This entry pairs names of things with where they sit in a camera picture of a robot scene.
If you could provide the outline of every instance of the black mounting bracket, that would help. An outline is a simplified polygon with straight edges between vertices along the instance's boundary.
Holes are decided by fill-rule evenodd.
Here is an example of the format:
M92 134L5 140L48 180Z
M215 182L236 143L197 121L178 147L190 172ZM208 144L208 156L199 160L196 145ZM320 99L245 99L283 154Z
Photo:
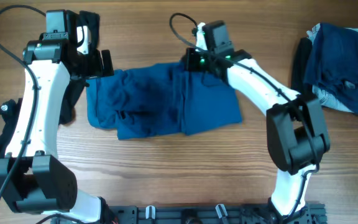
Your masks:
M250 59L252 56L245 50L234 50L231 39L223 21L215 21L203 26L206 48L216 56L187 48L182 57L185 70L191 72L210 72L227 83L227 69L233 66L232 62Z
M165 207L155 209L155 219L146 218L146 208L135 206L112 206L119 224L273 224L263 218L261 213L269 210L267 204L245 204L226 206L227 215L219 217L216 207ZM303 215L288 224L327 224L323 204L306 204ZM194 214L198 222L186 222L183 214ZM54 218L51 224L75 224L62 218Z
M77 51L77 26L84 19L69 10L47 11L47 32L40 40L31 40L23 51L26 64L34 60L52 60L66 66L72 80L87 80L114 75L109 50L89 49L87 54Z
M0 159L0 189L16 158ZM77 198L74 173L51 155L22 158L2 197L16 213L67 212Z
M291 175L310 164L319 164L329 151L330 140L323 109L314 94L298 95L293 103L303 114L311 133L317 161L306 135L305 127L294 130L295 114L289 103L274 105L266 112L267 148L274 164Z

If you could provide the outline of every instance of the folded blue garment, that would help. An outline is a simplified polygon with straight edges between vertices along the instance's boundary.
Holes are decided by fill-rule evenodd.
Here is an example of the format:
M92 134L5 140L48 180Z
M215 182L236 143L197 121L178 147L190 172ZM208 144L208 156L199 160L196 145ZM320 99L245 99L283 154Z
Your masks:
M242 121L234 90L214 75L182 63L116 70L88 80L88 120L117 129L119 139L200 133Z
M332 93L358 114L358 32L321 24L303 82Z

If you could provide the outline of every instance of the wooden table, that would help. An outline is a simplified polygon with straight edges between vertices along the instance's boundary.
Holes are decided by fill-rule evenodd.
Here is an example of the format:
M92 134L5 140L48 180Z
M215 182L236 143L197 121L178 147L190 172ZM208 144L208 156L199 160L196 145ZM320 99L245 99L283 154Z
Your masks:
M0 8L11 0L0 1ZM111 51L114 68L175 62L186 46L171 33L168 18L184 12L198 22L226 21L237 49L245 49L269 74L289 85L296 46L321 21L358 27L358 1L185 1L92 2L18 0L43 11L69 9L101 15L99 49ZM191 24L178 19L190 39ZM16 55L45 30L44 18L13 9L0 18L0 41ZM0 50L0 105L24 91L23 68ZM244 122L206 133L118 141L116 131L91 127L86 97L76 105L76 120L58 131L60 160L78 186L103 196L110 205L158 206L200 203L262 203L273 192L277 168L266 147L265 118L244 96ZM326 204L329 223L358 223L358 117L324 109L331 136L321 171L306 199ZM0 133L4 122L0 117ZM13 214L0 204L0 223L35 223L41 216Z

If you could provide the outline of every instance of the black cable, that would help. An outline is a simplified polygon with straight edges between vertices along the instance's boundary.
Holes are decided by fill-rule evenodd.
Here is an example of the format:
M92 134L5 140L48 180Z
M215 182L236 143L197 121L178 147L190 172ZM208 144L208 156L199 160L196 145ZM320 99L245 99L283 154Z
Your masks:
M14 9L14 8L31 9L31 10L33 10L35 12L38 12L41 15L45 16L45 13L40 11L39 9L36 9L34 7L31 7L31 6L25 6L25 5L12 5L12 6L5 7L5 8L0 10L0 15L5 11L10 10L10 9ZM29 122L27 124L27 128L26 128L26 131L25 131L25 134L24 134L23 144L22 144L22 147L21 147L21 149L19 151L19 154L16 157L15 162L12 165L12 168L10 169L6 179L4 180L4 183L2 184L2 186L0 188L0 200L1 200L2 194L4 193L9 181L11 180L11 178L14 175L14 173L16 172L16 170L19 168L19 161L22 158L23 153L24 153L24 151L25 151L25 149L26 149L26 147L27 147L27 145L29 143L29 136L30 136L30 132L31 132L31 129L32 129L33 122L34 122L35 110L37 108L39 86L38 86L37 78L35 77L33 71L29 68L28 65L26 65L19 57L14 55L12 52L10 52L8 49L6 49L1 44L0 44L0 49L3 52L7 53L9 56L11 56L14 60L19 62L19 64L22 65L28 71L28 73L31 76L32 82L34 84L33 85L34 99L33 99L33 102L32 102L31 114L30 114Z
M76 47L81 47L84 43L85 40L85 34L84 34L84 22L82 17L78 18L78 22L80 23L81 26L81 31L82 31L82 40L76 43Z
M232 61L226 57L223 57L223 56L220 56L220 55L216 55L208 50L204 50L200 47L197 47L195 44L192 44L191 42L187 41L186 39L184 39L174 28L173 28L173 25L172 25L172 20L175 16L183 16L185 18L188 18L191 22L193 22L194 24L196 24L197 26L197 23L196 21L191 18L190 16L186 15L186 14L183 14L183 13L174 13L172 14L172 16L170 17L169 19L169 26L173 32L173 34L175 34L175 36L180 39L183 43L185 43L186 45L189 45L190 47L193 47L197 50L199 50L201 53L204 53L204 54L208 54L209 56L212 56L212 57L215 57L215 58L218 58L220 60L225 60L227 62L230 62L234 65L237 65L237 66L240 66L248 71L250 71L250 73L254 73L256 74L257 76L259 76L263 81L265 81L267 84L269 84L279 95L281 95L285 100L288 101L288 105L294 110L295 112L295 116L296 118L302 122L302 125L305 127L305 132L306 132L306 135L308 137L308 141L309 141L309 144L310 144L310 148L312 150L312 153L313 153L313 162L316 163L316 169L315 170L308 170L306 171L303 175L302 175L302 178L303 178L303 181L301 183L301 189L299 191L299 194L298 194L298 198L297 200L295 201L295 205L291 211L291 213L286 217L286 218L291 218L293 216L293 214L295 213L296 211L296 208L298 207L298 204L301 200L301 197L302 197L302 194L303 194L303 190L305 189L305 185L306 185L306 180L307 180L307 175L310 174L310 173L317 173L319 171L319 161L318 161L318 156L317 156L317 153L316 153L316 150L315 150L315 146L314 146L314 142L313 142L313 139L311 137L311 133L310 133L310 130L309 130L309 127L305 121L305 118L303 117L301 111L299 110L298 107L296 107L293 103L292 103L292 100L289 99L289 97L287 97L286 94L284 94L283 91L281 91L281 89L279 89L277 86L275 86L268 78L266 78L265 76L263 76L262 74L260 74L259 72L255 71L252 67L248 67L246 65L243 65L239 62L235 62L235 61Z
M75 222L75 223L79 223L79 224L85 224L84 222L82 222L81 220L78 220L78 219L75 219L75 218L72 218L72 217L68 217L68 216L65 216L65 215L62 215L62 214L53 214L53 215L49 215L43 219L41 219L40 221L38 221L36 224L41 224L41 223L44 223L45 221L51 219L51 218L64 218L68 221L71 221L71 222Z

